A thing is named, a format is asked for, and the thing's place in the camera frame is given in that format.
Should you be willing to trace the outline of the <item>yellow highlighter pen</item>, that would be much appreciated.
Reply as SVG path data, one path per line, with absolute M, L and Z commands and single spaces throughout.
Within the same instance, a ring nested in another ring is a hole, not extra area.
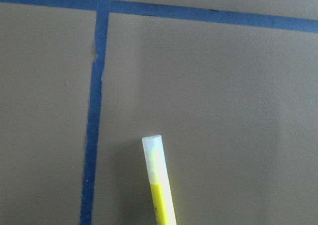
M 176 225 L 161 135 L 142 138 L 147 173 L 158 225 Z

